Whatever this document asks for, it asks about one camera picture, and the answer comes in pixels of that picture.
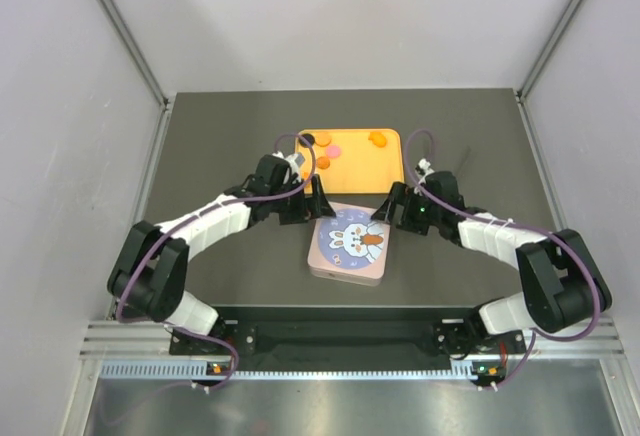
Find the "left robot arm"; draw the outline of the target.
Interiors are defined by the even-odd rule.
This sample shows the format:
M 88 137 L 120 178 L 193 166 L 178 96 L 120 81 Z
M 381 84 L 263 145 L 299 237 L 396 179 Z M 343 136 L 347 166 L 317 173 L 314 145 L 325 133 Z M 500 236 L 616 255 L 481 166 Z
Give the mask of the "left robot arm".
M 226 343 L 227 330 L 213 307 L 185 289 L 188 264 L 222 239 L 245 231 L 276 214 L 281 225 L 333 217 L 317 174 L 303 176 L 304 156 L 280 152 L 263 156 L 244 182 L 214 201 L 173 221 L 131 227 L 107 281 L 118 299 L 116 315 L 126 306 L 139 318 L 165 323 L 192 334 L 205 352 Z

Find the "silver tin lid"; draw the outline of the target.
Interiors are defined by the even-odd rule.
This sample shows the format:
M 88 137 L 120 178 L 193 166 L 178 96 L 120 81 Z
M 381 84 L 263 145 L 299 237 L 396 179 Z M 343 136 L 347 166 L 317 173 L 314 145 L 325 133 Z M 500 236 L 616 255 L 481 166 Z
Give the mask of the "silver tin lid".
M 307 264 L 313 276 L 375 287 L 385 273 L 390 226 L 374 209 L 331 202 L 333 217 L 316 221 Z

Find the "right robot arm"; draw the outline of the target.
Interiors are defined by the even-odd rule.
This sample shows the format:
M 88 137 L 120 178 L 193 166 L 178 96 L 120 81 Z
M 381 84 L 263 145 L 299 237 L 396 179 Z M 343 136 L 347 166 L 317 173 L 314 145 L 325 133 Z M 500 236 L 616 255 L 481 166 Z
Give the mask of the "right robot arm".
M 374 219 L 483 253 L 512 268 L 521 290 L 474 308 L 464 319 L 469 344 L 487 352 L 504 334 L 532 329 L 557 341 L 559 331 L 581 321 L 595 326 L 613 302 L 611 291 L 582 236 L 548 232 L 500 219 L 467 205 L 449 171 L 423 174 L 410 187 L 396 182 Z

